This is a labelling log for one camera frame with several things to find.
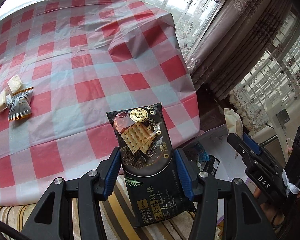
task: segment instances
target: table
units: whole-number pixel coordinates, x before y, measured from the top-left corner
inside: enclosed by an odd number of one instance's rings
[[[36,203],[55,177],[117,146],[107,111],[162,102],[173,147],[200,128],[172,15],[137,0],[47,0],[0,21],[0,92],[19,74],[32,117],[0,114],[0,205]]]

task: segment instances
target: wrapped snack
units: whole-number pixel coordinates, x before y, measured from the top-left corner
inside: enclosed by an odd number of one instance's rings
[[[200,142],[196,142],[195,145],[186,146],[183,151],[190,161],[198,161],[199,163],[201,163],[210,160],[209,154],[206,152]]]
[[[12,96],[12,105],[8,115],[8,121],[20,120],[31,116],[30,102],[33,88],[27,88]]]
[[[7,107],[9,107],[9,109],[11,108],[11,105],[12,105],[12,97],[10,94],[8,94],[6,96],[6,103],[7,103]]]
[[[161,103],[107,116],[120,146],[135,228],[193,210],[179,181]]]
[[[243,139],[243,125],[239,114],[231,108],[225,108],[224,112],[228,133],[235,133]]]
[[[22,81],[18,75],[14,75],[8,80],[8,86],[11,90],[11,93],[16,93],[22,86]]]
[[[7,108],[6,102],[6,89],[2,90],[0,93],[0,112]]]

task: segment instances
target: person's hand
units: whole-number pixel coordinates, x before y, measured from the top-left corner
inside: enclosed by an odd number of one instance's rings
[[[258,187],[256,187],[253,196],[256,199],[258,199],[260,195],[261,195],[261,190]],[[262,203],[260,207],[263,210],[264,214],[266,215],[266,218],[269,220],[270,223],[272,222],[275,215],[278,213],[273,222],[274,226],[280,225],[283,222],[284,214],[282,214],[281,211],[278,211],[274,206],[269,205],[267,203]]]

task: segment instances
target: metal screw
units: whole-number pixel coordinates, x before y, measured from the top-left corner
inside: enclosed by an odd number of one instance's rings
[[[236,179],[234,179],[234,183],[237,185],[240,185],[240,184],[242,184],[242,179],[236,178]]]
[[[54,183],[55,183],[55,184],[60,184],[61,182],[63,182],[63,179],[62,179],[62,178],[56,178],[56,179],[54,180]]]
[[[208,174],[207,172],[205,172],[205,171],[201,171],[201,172],[199,173],[199,176],[200,176],[201,178],[206,178],[206,177],[209,176],[209,174]]]
[[[90,177],[96,176],[97,174],[98,174],[98,172],[96,170],[91,170],[91,171],[88,172],[88,175]]]

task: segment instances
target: white snack packet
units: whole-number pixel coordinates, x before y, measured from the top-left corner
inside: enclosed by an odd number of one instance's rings
[[[0,93],[0,112],[7,108],[6,102],[6,89],[2,90]]]
[[[224,112],[228,133],[235,133],[243,139],[243,125],[239,114],[231,108],[225,108]]]
[[[32,115],[30,101],[33,91],[33,88],[27,88],[12,96],[12,105],[8,115],[9,122]]]
[[[12,94],[16,93],[22,86],[22,81],[18,75],[14,75],[8,80],[8,86]]]

